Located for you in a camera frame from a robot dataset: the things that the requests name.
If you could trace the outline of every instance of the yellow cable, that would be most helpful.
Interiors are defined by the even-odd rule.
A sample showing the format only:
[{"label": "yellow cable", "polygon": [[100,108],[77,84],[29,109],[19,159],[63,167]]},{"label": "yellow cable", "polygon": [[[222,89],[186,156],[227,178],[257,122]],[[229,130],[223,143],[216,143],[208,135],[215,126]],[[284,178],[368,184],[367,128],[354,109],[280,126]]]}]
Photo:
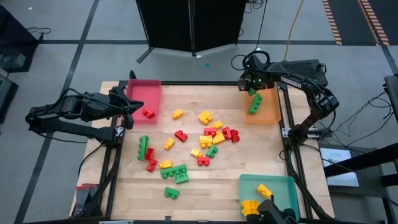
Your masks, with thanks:
[{"label": "yellow cable", "polygon": [[298,10],[297,10],[296,16],[294,17],[293,24],[292,24],[292,26],[290,27],[290,31],[289,31],[289,38],[287,39],[287,45],[286,45],[286,51],[285,51],[285,57],[284,57],[284,60],[286,60],[286,57],[287,57],[287,51],[288,51],[288,49],[289,49],[289,44],[290,44],[290,37],[292,36],[293,27],[294,27],[294,24],[296,23],[297,17],[298,17],[298,16],[299,16],[299,14],[300,14],[301,7],[303,6],[303,3],[304,3],[304,0],[301,0],[301,3],[300,3],[300,6],[298,7]]}]

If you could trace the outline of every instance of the red block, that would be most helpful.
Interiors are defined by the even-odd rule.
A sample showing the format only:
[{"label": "red block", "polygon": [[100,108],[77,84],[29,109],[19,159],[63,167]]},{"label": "red block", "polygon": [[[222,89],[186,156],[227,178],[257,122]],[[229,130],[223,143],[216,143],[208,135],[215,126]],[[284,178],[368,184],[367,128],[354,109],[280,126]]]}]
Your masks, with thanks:
[{"label": "red block", "polygon": [[150,109],[143,109],[142,113],[147,116],[147,118],[153,118],[155,116],[155,113],[152,112]]},{"label": "red block", "polygon": [[239,136],[239,131],[237,130],[231,130],[231,135],[232,135],[232,142],[238,142],[240,140]]},{"label": "red block", "polygon": [[174,133],[175,137],[177,137],[181,142],[185,142],[188,138],[187,134],[184,134],[181,130],[178,130]]},{"label": "red block", "polygon": [[205,128],[205,135],[216,136],[216,129],[215,128]]},{"label": "red block", "polygon": [[210,158],[209,157],[197,157],[198,160],[198,165],[199,166],[208,166],[210,164]]},{"label": "red block", "polygon": [[232,139],[231,130],[229,127],[223,128],[223,134],[225,139]]},{"label": "red block", "polygon": [[154,148],[148,148],[147,149],[147,153],[144,156],[144,160],[146,161],[150,161],[151,159],[153,159],[155,156],[155,149]]},{"label": "red block", "polygon": [[147,170],[148,170],[149,172],[153,172],[153,171],[155,170],[155,168],[156,168],[156,164],[157,164],[157,161],[156,161],[155,159],[151,159],[151,160],[149,161],[148,166],[147,166]]}]

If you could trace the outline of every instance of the teal tray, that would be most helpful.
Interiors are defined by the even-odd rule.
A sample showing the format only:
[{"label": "teal tray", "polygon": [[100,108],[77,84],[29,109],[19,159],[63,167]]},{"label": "teal tray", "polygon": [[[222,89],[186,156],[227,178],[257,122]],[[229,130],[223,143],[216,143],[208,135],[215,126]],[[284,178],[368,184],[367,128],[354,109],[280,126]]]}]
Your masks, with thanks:
[{"label": "teal tray", "polygon": [[256,200],[259,203],[265,200],[257,191],[260,184],[264,184],[272,192],[279,210],[291,208],[296,214],[296,220],[299,220],[296,186],[292,177],[242,174],[239,177],[239,206],[244,200]]}]

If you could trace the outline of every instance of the gray floor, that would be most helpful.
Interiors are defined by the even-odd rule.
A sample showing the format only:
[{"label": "gray floor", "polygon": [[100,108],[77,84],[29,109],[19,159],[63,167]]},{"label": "gray floor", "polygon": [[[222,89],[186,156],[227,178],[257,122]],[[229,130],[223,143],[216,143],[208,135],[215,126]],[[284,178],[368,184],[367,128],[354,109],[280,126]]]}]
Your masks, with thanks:
[{"label": "gray floor", "polygon": [[[3,0],[0,1],[24,26],[51,27],[45,39],[80,39],[93,0]],[[293,13],[299,0],[270,0],[264,21],[262,40],[286,40]],[[245,14],[241,39],[257,39],[262,11]],[[143,40],[145,35],[134,1],[99,0],[87,39]],[[298,18],[294,40],[333,40],[321,0],[306,1]],[[54,102],[64,84],[77,45],[40,45],[27,73],[13,73],[10,79],[19,85],[5,123],[0,126],[1,223],[13,223],[24,196],[43,139],[28,132],[24,116],[32,106]],[[200,52],[202,58],[189,54],[155,49],[141,64],[136,60],[146,45],[85,45],[73,76],[72,88],[98,91],[101,82],[126,80],[130,70],[139,78],[161,80],[235,81],[240,73],[233,70],[233,55],[247,54],[255,45],[231,45]],[[274,61],[282,60],[284,45],[260,45]],[[398,60],[398,47],[389,47]],[[347,119],[371,97],[382,92],[383,78],[392,75],[380,47],[342,47],[337,45],[292,45],[287,60],[318,58],[327,65],[329,88],[340,101],[337,124]],[[337,135],[348,143],[377,129],[388,109],[366,108],[351,127],[351,137]],[[397,124],[391,119],[378,133],[358,141],[355,146],[383,147],[394,143]],[[83,140],[66,134],[64,139]],[[66,218],[77,180],[77,168],[83,159],[84,144],[52,141],[25,222]],[[393,167],[385,166],[385,172]],[[391,189],[398,199],[396,189]],[[375,223],[385,219],[378,198],[333,195],[333,207],[340,220]]]}]

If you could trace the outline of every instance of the wooden table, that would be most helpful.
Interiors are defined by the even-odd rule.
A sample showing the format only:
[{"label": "wooden table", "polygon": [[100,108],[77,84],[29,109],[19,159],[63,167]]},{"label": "wooden table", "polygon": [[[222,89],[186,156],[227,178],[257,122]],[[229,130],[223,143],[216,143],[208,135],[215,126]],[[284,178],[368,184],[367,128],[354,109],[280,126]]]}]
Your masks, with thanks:
[{"label": "wooden table", "polygon": [[[117,85],[118,82],[103,82],[101,92],[107,94]],[[165,216],[171,215],[172,220],[243,220],[239,215],[239,176],[287,175],[285,163],[278,156],[282,150],[279,125],[244,124],[243,94],[236,86],[162,86],[157,124],[135,124],[125,133],[111,218],[164,220]],[[289,89],[289,96],[294,120],[301,123],[309,114],[306,97],[302,91],[293,88]],[[283,95],[280,97],[287,120]],[[171,115],[176,109],[183,110],[184,115],[174,121]],[[214,121],[221,120],[224,126],[237,129],[241,138],[237,143],[226,141],[218,145],[219,152],[209,167],[198,167],[196,159],[190,155],[191,149],[200,148],[198,140],[203,135],[204,125],[197,116],[203,110],[209,110]],[[110,126],[110,120],[95,121],[93,126]],[[188,134],[187,141],[176,140],[171,150],[164,150],[165,140],[174,138],[174,132],[179,129]],[[173,165],[187,165],[189,182],[176,185],[174,178],[164,180],[159,167],[154,173],[146,171],[147,162],[137,160],[139,137],[145,134],[149,137],[149,146],[155,148],[155,158],[159,162],[171,159]],[[308,140],[306,144],[317,146],[315,140]],[[85,155],[98,145],[98,141],[89,140]],[[100,149],[84,163],[78,185],[99,182],[104,152]],[[301,155],[309,191],[323,209],[334,216],[319,152],[301,147]],[[179,189],[178,199],[165,198],[165,187]],[[300,215],[305,217],[298,188],[297,193]],[[103,211],[107,198],[106,191]]]}]

